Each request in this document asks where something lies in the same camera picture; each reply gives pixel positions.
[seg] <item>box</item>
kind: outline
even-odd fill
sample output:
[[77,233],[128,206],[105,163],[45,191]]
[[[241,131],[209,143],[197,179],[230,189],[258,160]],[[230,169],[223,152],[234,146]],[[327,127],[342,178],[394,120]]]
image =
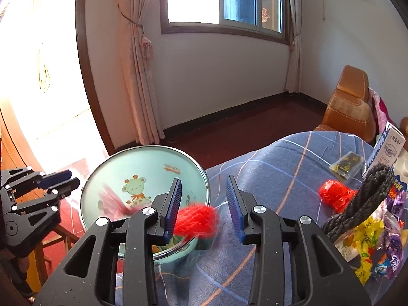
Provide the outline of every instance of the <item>box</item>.
[[383,133],[374,146],[373,153],[371,153],[363,167],[363,178],[365,178],[367,172],[378,163],[392,166],[397,160],[404,144],[404,135],[395,126],[387,122]]

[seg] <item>curtain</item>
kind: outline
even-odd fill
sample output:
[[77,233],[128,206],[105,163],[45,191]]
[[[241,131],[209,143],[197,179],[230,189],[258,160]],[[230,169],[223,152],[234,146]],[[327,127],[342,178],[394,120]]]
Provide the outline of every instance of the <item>curtain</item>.
[[286,75],[285,90],[300,92],[302,76],[302,0],[289,0],[293,24],[293,41],[290,45],[290,59]]
[[143,32],[143,13],[149,0],[118,0],[118,45],[132,109],[131,126],[142,145],[164,138],[152,79],[152,43]]

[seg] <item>window frame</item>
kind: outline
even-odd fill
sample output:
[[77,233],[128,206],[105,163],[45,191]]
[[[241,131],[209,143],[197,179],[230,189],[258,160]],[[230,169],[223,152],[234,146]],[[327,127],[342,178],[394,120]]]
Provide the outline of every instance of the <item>window frame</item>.
[[258,39],[279,42],[281,44],[290,45],[290,37],[292,33],[292,21],[290,16],[289,0],[282,0],[282,32],[276,32],[263,28],[261,21],[261,13],[256,14],[257,25],[240,23],[240,26],[234,26],[236,21],[224,19],[224,0],[220,0],[220,24],[209,23],[173,23],[169,22],[169,14],[167,9],[167,0],[160,0],[160,25],[162,34],[173,33],[223,33],[232,35],[249,36]]

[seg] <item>tablecloth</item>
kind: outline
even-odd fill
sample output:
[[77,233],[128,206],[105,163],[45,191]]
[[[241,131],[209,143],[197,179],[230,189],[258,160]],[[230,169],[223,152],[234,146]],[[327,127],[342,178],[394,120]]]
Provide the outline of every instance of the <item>tablecloth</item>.
[[[218,206],[220,215],[218,233],[209,249],[196,249],[183,259],[156,268],[159,305],[247,305],[254,247],[242,246],[233,232],[225,195],[226,179],[230,174],[235,176],[240,190],[252,193],[258,203],[280,216],[298,219],[305,214],[322,226],[334,211],[322,204],[317,189],[325,180],[333,178],[329,165],[348,151],[368,158],[373,148],[354,135],[310,131],[285,137],[260,150],[209,168],[211,204]],[[357,176],[348,186],[357,189],[360,184],[361,177]],[[284,245],[284,251],[287,264],[287,245]],[[290,305],[288,270],[285,277],[285,305]],[[117,306],[122,305],[122,280],[122,275],[118,275]],[[373,305],[390,284],[386,278],[367,282],[365,288]]]

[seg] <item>window sill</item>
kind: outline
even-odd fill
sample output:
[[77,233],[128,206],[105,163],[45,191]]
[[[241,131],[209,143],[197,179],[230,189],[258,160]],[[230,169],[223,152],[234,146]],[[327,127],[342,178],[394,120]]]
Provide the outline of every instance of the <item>window sill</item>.
[[251,38],[258,38],[263,40],[268,40],[272,42],[278,42],[280,44],[290,45],[290,42],[286,38],[279,36],[274,36],[268,33],[262,33],[258,31],[252,31],[243,28],[235,28],[227,25],[220,24],[205,24],[198,23],[194,25],[170,25],[162,24],[162,34],[173,34],[173,33],[222,33],[222,34],[232,34],[248,36]]

